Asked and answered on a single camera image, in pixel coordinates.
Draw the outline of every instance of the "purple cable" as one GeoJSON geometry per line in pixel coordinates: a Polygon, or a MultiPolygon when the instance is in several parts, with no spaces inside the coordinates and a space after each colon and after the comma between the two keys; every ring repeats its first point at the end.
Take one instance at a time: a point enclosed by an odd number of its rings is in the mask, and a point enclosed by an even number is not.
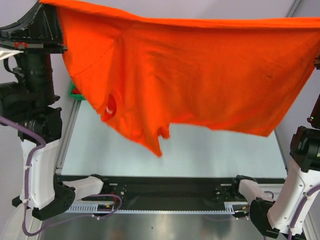
{"type": "Polygon", "coordinates": [[[275,194],[272,191],[264,191],[265,194],[271,194],[271,198],[275,198],[275,194]]]}
{"type": "MultiPolygon", "coordinates": [[[[9,120],[3,116],[0,116],[0,123],[8,125],[12,128],[15,128],[18,131],[29,135],[30,137],[32,137],[33,139],[37,140],[40,143],[40,145],[34,147],[28,154],[25,165],[29,167],[31,165],[33,154],[35,153],[35,151],[37,151],[39,149],[43,149],[46,146],[46,141],[41,136],[34,133],[33,131],[31,131],[31,130],[29,130],[29,129],[27,129],[27,128],[9,120]]],[[[30,175],[30,168],[27,168],[24,172],[24,199],[29,199],[29,175],[30,175]]],[[[22,230],[26,236],[33,237],[35,235],[38,235],[41,231],[43,231],[47,227],[47,225],[45,224],[39,231],[37,231],[35,233],[28,232],[27,226],[26,226],[27,208],[28,208],[28,203],[26,202],[26,203],[24,203],[24,218],[23,218],[23,223],[22,223],[22,230]]]]}
{"type": "MultiPolygon", "coordinates": [[[[31,167],[31,161],[32,161],[33,154],[35,153],[35,151],[37,151],[39,149],[43,149],[46,146],[46,141],[41,136],[39,136],[38,134],[34,133],[33,131],[31,131],[31,130],[25,128],[24,126],[21,126],[21,125],[15,123],[15,122],[3,117],[3,116],[0,116],[0,123],[4,124],[4,125],[7,125],[7,126],[10,126],[10,127],[14,128],[14,129],[17,129],[18,131],[29,135],[30,137],[32,137],[33,139],[37,140],[40,143],[40,145],[34,147],[29,152],[28,157],[26,159],[25,165],[28,166],[28,167],[31,167]]],[[[30,168],[27,168],[25,170],[25,173],[24,173],[24,199],[29,199],[29,175],[30,175],[30,168]]],[[[100,194],[100,195],[98,194],[98,195],[92,195],[90,197],[114,197],[114,198],[119,199],[119,201],[120,201],[120,204],[116,209],[114,209],[113,211],[108,213],[106,216],[96,217],[97,219],[105,219],[107,217],[112,216],[122,206],[121,197],[119,197],[117,195],[114,195],[114,194],[100,194]]],[[[69,219],[67,219],[65,221],[61,221],[61,222],[58,222],[58,223],[55,223],[55,224],[52,224],[52,225],[50,225],[50,222],[46,222],[46,223],[44,223],[42,228],[40,228],[39,231],[30,233],[30,232],[28,232],[27,226],[26,226],[27,209],[28,209],[28,202],[24,203],[24,217],[23,217],[23,223],[22,223],[22,231],[28,237],[33,237],[33,236],[38,235],[39,233],[41,233],[47,227],[54,227],[54,226],[57,226],[59,224],[63,224],[63,223],[66,223],[68,221],[71,221],[71,220],[74,220],[74,219],[78,219],[78,218],[82,218],[82,217],[92,217],[92,215],[84,214],[84,215],[80,215],[80,216],[69,218],[69,219]]]]}
{"type": "Polygon", "coordinates": [[[108,214],[105,215],[105,216],[100,216],[100,217],[98,216],[98,217],[96,217],[96,216],[92,216],[92,215],[88,215],[88,214],[83,214],[83,215],[79,215],[79,216],[75,216],[75,217],[69,218],[69,219],[64,220],[64,221],[60,221],[60,222],[51,224],[51,225],[49,225],[49,227],[55,227],[55,226],[60,225],[60,224],[65,224],[65,223],[67,223],[67,222],[69,222],[69,221],[71,221],[71,220],[75,220],[75,219],[79,219],[79,218],[83,218],[83,217],[94,217],[94,218],[96,218],[97,220],[99,220],[99,219],[105,219],[105,218],[111,217],[113,214],[115,214],[115,212],[118,211],[118,210],[121,208],[121,206],[122,206],[122,199],[121,199],[121,197],[119,197],[119,196],[117,196],[117,195],[114,195],[114,194],[97,194],[97,195],[91,195],[91,196],[89,196],[89,197],[113,197],[113,198],[119,199],[120,203],[119,203],[119,206],[118,206],[116,209],[114,209],[113,211],[111,211],[110,213],[108,213],[108,214]]]}
{"type": "MultiPolygon", "coordinates": [[[[317,185],[317,186],[314,186],[313,188],[311,188],[306,194],[307,196],[311,196],[312,194],[314,194],[315,192],[319,191],[320,190],[320,184],[317,185]]],[[[291,220],[291,223],[290,223],[290,228],[294,228],[297,221],[298,221],[298,218],[300,216],[300,213],[302,211],[302,209],[304,208],[306,202],[307,202],[307,197],[304,196],[303,199],[301,200],[301,202],[299,203],[296,211],[295,211],[295,214],[291,220]]],[[[287,240],[292,240],[292,232],[289,230],[289,233],[288,233],[288,238],[287,240]]]]}

